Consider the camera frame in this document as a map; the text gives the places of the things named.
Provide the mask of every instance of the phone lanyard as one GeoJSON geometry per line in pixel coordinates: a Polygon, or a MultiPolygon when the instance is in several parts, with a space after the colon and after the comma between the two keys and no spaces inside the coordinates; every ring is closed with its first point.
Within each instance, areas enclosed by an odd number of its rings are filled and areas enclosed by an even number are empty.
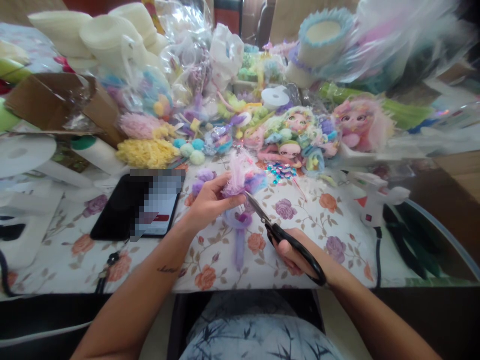
{"type": "Polygon", "coordinates": [[[96,289],[95,289],[95,294],[99,294],[99,295],[102,295],[105,293],[105,285],[107,284],[107,282],[109,281],[109,276],[110,276],[110,268],[112,266],[114,266],[116,263],[119,262],[120,260],[120,253],[125,250],[125,248],[127,247],[127,244],[129,243],[130,239],[128,239],[127,241],[125,241],[125,243],[123,244],[123,246],[121,247],[120,250],[118,250],[117,252],[114,252],[112,254],[110,254],[110,256],[108,257],[108,260],[106,261],[106,264],[103,266],[103,271],[101,273],[98,274],[98,283],[96,285],[96,289]]]}

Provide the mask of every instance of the wrist tattoo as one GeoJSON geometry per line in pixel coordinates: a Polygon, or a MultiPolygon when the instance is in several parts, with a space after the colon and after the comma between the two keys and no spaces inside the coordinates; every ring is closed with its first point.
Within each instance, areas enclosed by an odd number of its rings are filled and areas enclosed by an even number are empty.
{"type": "Polygon", "coordinates": [[[166,267],[166,266],[159,267],[159,268],[157,269],[157,271],[158,271],[159,273],[167,273],[167,274],[175,274],[175,273],[177,273],[179,270],[180,270],[179,267],[177,267],[177,268],[172,268],[172,267],[166,267]]]}

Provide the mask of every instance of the phone screen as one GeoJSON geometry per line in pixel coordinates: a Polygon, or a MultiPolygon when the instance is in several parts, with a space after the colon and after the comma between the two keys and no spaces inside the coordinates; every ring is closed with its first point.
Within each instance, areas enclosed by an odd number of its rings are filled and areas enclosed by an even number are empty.
{"type": "Polygon", "coordinates": [[[123,176],[90,237],[96,241],[125,241],[131,236],[163,238],[173,224],[185,172],[161,176],[123,176]]]}

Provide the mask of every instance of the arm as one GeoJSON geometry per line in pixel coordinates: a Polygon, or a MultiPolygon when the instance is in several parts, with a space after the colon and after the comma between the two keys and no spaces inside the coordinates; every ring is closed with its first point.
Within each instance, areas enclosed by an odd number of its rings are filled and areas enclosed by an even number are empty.
{"type": "MultiPolygon", "coordinates": [[[[347,269],[335,262],[302,231],[287,232],[300,241],[317,259],[336,298],[355,324],[374,359],[440,359],[425,340],[363,286],[347,269]]],[[[316,277],[305,259],[286,241],[275,246],[294,271],[316,277]]]]}
{"type": "Polygon", "coordinates": [[[78,345],[72,359],[138,359],[145,338],[177,281],[192,240],[225,210],[246,200],[221,199],[230,174],[206,182],[189,212],[112,295],[78,345]]]}

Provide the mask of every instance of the black scissor handle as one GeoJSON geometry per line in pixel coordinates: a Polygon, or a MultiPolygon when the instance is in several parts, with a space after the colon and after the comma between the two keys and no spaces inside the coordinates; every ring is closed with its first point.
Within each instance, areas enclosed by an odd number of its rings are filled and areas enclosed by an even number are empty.
{"type": "Polygon", "coordinates": [[[282,240],[287,240],[291,247],[297,250],[304,258],[305,260],[310,264],[310,266],[313,268],[313,271],[315,274],[318,276],[318,279],[311,277],[310,275],[307,274],[307,276],[317,285],[319,286],[324,286],[327,283],[327,278],[325,277],[325,273],[320,266],[319,262],[317,259],[314,258],[314,256],[308,251],[305,246],[303,246],[296,238],[293,236],[289,235],[285,230],[283,230],[278,224],[273,224],[270,225],[268,223],[265,224],[265,227],[267,229],[268,233],[268,239],[273,245],[273,240],[270,236],[270,234],[275,238],[277,244],[280,244],[282,240]]]}

